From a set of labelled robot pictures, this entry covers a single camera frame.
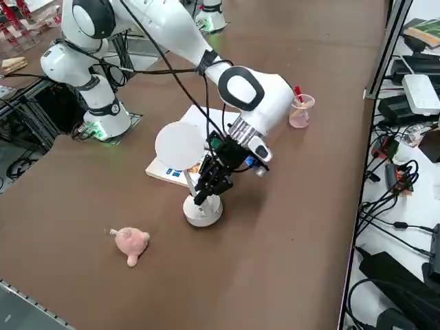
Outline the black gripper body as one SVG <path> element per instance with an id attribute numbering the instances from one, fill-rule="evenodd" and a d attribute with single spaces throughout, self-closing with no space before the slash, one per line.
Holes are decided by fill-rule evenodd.
<path id="1" fill-rule="evenodd" d="M 224 140 L 214 137 L 212 147 L 219 161 L 231 171 L 240 167 L 249 154 L 245 148 L 229 136 Z"/>

